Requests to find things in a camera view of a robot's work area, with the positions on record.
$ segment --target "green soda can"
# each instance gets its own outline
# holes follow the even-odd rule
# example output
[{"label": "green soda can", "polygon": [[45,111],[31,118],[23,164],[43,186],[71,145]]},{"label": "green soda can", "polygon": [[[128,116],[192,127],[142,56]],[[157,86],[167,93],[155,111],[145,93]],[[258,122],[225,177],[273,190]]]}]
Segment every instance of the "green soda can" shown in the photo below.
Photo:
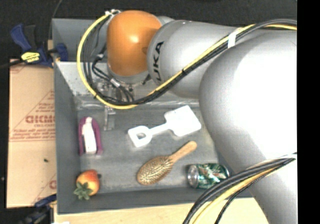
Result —
[{"label": "green soda can", "polygon": [[229,176],[225,166],[214,163],[191,165],[187,173],[189,184],[196,189],[208,189]]}]

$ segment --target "cardboard sheet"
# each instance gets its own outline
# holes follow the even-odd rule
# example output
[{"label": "cardboard sheet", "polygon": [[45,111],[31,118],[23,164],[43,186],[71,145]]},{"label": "cardboard sheet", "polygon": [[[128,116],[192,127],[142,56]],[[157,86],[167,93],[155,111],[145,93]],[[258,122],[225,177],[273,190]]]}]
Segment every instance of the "cardboard sheet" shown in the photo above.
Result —
[{"label": "cardboard sheet", "polygon": [[54,71],[10,69],[6,207],[28,207],[57,191]]}]

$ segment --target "wooden hairbrush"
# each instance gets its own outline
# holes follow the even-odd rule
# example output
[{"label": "wooden hairbrush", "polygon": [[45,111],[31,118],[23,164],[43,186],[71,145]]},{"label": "wooden hairbrush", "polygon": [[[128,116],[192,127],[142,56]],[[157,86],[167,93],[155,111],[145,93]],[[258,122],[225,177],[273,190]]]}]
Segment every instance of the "wooden hairbrush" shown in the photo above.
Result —
[{"label": "wooden hairbrush", "polygon": [[170,173],[174,163],[197,148],[195,141],[183,145],[178,151],[170,156],[155,157],[146,162],[139,169],[136,179],[142,185],[151,185],[159,182]]}]

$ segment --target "black floor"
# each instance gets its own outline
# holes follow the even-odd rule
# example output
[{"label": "black floor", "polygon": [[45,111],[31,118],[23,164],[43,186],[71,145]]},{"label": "black floor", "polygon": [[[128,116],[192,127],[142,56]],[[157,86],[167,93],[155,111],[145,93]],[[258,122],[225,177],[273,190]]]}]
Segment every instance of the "black floor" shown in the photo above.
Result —
[{"label": "black floor", "polygon": [[[20,48],[12,42],[9,33],[16,24],[35,24],[37,40],[48,40],[50,20],[58,3],[59,0],[0,0],[0,65],[8,62],[10,57],[20,55]],[[296,0],[63,0],[56,16],[95,18],[101,16],[105,10],[113,8],[140,9],[175,19],[234,26],[273,18],[297,19]],[[5,209],[8,156],[6,69],[0,70],[0,85],[0,223],[14,224],[32,209]]]}]

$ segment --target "white scoop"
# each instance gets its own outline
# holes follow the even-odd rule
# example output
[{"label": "white scoop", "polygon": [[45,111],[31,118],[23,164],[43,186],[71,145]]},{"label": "white scoop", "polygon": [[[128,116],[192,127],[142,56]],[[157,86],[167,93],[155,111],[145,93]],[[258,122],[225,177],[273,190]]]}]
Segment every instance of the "white scoop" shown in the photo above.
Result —
[{"label": "white scoop", "polygon": [[137,148],[144,146],[151,141],[153,135],[166,130],[172,130],[180,137],[201,129],[200,121],[188,105],[166,112],[164,118],[166,122],[156,127],[137,126],[129,129],[128,134],[133,144]]}]

